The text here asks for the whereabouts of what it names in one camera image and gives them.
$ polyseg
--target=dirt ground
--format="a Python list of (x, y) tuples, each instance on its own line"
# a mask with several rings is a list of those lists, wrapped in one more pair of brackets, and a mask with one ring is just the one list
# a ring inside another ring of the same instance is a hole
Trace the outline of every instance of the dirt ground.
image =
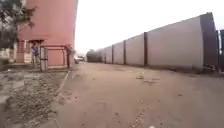
[(81, 63), (41, 128), (223, 128), (224, 78)]
[(0, 128), (34, 128), (56, 115), (52, 103), (66, 72), (0, 72)]

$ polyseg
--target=tree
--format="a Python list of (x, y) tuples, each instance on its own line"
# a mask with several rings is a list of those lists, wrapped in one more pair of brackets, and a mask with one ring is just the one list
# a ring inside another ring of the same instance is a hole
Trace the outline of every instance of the tree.
[(28, 9), (24, 0), (0, 0), (0, 48), (8, 48), (18, 41), (18, 26), (27, 23), (30, 27), (35, 8)]
[(86, 54), (88, 62), (101, 62), (101, 56), (99, 51), (89, 50)]

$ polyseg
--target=green tree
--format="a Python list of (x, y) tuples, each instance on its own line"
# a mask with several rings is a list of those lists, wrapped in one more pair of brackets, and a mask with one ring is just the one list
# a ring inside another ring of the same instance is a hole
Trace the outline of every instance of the green tree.
[(18, 41), (18, 26), (27, 23), (30, 27), (35, 8), (28, 9), (24, 0), (0, 0), (0, 48), (8, 48)]

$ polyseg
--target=rubble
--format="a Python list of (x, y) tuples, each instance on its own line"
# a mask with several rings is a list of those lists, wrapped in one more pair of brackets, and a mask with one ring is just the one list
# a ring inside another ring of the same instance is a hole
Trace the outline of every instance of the rubble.
[(51, 103), (58, 95), (60, 82), (66, 72), (29, 73), (7, 72), (0, 73), (0, 95), (9, 96), (4, 114), (7, 127), (23, 126), (34, 128), (56, 114)]

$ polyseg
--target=red building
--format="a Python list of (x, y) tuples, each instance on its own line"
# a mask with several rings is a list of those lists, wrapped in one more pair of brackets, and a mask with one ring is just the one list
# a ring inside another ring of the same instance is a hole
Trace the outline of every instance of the red building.
[(41, 46), (48, 48), (48, 64), (62, 66), (67, 63), (66, 51), (57, 46), (69, 46), (74, 50), (75, 21), (78, 0), (27, 0), (27, 8), (36, 8), (32, 22), (19, 27), (16, 62), (24, 62), (24, 53), (29, 54), (30, 45), (24, 42), (43, 40)]

